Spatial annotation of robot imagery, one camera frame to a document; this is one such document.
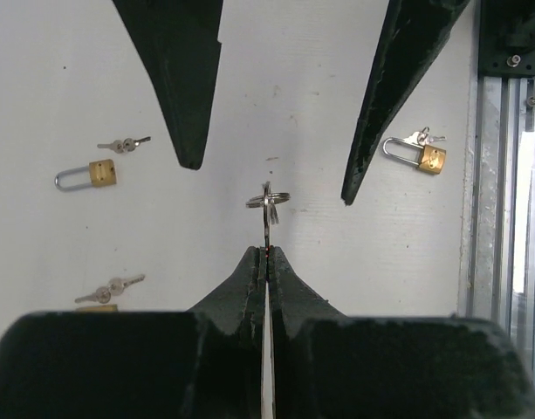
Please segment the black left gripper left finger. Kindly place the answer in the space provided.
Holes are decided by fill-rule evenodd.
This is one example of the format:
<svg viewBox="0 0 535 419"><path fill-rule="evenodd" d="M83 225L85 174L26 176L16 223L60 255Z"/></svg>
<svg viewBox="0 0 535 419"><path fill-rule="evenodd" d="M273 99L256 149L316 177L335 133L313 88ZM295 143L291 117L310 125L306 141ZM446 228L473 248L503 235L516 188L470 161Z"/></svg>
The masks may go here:
<svg viewBox="0 0 535 419"><path fill-rule="evenodd" d="M46 312L0 340L0 418L259 418L265 262L185 312Z"/></svg>

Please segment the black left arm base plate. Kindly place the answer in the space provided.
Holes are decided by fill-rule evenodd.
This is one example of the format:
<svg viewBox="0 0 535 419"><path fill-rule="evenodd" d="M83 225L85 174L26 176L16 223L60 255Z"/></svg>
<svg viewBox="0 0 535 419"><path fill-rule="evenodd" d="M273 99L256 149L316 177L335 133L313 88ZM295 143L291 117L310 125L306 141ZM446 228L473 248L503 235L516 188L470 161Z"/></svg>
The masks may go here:
<svg viewBox="0 0 535 419"><path fill-rule="evenodd" d="M535 78L535 0L481 2L477 73Z"/></svg>

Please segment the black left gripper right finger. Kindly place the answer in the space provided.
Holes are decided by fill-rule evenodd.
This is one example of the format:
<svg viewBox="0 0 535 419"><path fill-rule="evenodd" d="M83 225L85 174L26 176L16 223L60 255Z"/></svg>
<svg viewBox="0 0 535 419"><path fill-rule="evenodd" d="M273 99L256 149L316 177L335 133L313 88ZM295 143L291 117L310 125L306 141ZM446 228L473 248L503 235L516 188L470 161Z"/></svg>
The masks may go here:
<svg viewBox="0 0 535 419"><path fill-rule="evenodd" d="M278 418L535 418L535 390L507 334L484 319L349 317L272 248Z"/></svg>

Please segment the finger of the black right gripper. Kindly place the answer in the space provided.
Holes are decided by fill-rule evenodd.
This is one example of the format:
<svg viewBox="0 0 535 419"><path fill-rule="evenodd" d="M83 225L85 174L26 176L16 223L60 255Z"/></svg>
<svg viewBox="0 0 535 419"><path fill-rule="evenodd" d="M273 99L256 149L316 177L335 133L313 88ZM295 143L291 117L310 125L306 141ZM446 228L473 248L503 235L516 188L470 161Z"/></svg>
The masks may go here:
<svg viewBox="0 0 535 419"><path fill-rule="evenodd" d="M456 0L388 3L342 184L346 205L353 204L382 135L448 42L467 5Z"/></svg>
<svg viewBox="0 0 535 419"><path fill-rule="evenodd" d="M222 44L223 2L114 0L150 78L179 164L202 166Z"/></svg>

